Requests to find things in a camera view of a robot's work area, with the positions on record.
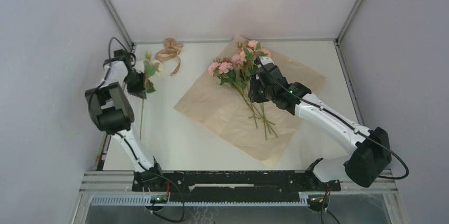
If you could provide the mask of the pink rose stem bunch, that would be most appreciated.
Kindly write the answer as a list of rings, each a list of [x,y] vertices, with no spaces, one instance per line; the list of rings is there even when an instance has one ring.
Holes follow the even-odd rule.
[[[233,83],[236,81],[236,75],[235,75],[234,65],[231,61],[231,58],[215,59],[210,64],[207,71],[211,76],[216,77],[220,80],[220,85],[228,84],[230,87],[235,89],[233,87]]]

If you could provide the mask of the white rose stem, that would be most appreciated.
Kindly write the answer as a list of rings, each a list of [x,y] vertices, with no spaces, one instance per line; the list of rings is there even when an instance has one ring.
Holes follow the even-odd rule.
[[[144,93],[149,94],[156,91],[153,82],[150,78],[161,72],[161,62],[152,55],[151,52],[146,51],[143,60],[144,73]],[[141,117],[139,123],[139,136],[142,139],[143,119],[144,119],[145,100],[141,101]]]

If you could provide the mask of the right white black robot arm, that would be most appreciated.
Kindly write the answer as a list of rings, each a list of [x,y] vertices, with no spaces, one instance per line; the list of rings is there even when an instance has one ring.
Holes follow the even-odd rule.
[[[271,101],[278,109],[309,121],[347,152],[344,157],[319,158],[309,166],[306,183],[312,190],[343,178],[370,187],[392,161],[389,136],[384,129],[372,130],[341,117],[303,84],[288,83],[273,63],[260,65],[251,76],[249,96],[252,102]]]

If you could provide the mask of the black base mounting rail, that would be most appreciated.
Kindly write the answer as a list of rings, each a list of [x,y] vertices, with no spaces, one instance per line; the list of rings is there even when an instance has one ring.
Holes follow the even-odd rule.
[[[162,177],[138,181],[132,191],[168,196],[170,200],[281,201],[295,200],[300,193],[341,191],[339,181],[321,182],[310,171],[174,171]]]

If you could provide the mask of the tan ribbon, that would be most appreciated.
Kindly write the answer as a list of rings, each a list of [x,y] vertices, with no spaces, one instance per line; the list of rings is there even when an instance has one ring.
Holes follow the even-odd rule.
[[[179,55],[183,47],[184,45],[180,42],[177,42],[175,39],[166,38],[164,41],[164,48],[155,54],[156,60],[161,63],[167,62],[172,59],[177,60],[177,66],[171,72],[171,76],[176,75],[181,67],[181,58],[179,57]]]

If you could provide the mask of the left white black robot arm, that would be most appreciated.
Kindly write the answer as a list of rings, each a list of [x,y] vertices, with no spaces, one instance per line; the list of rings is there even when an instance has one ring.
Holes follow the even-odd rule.
[[[145,149],[133,128],[135,115],[127,94],[146,99],[142,72],[134,68],[134,54],[119,49],[104,62],[100,84],[85,91],[89,117],[99,129],[116,139],[133,164],[138,181],[154,191],[165,185],[165,175],[153,154]]]

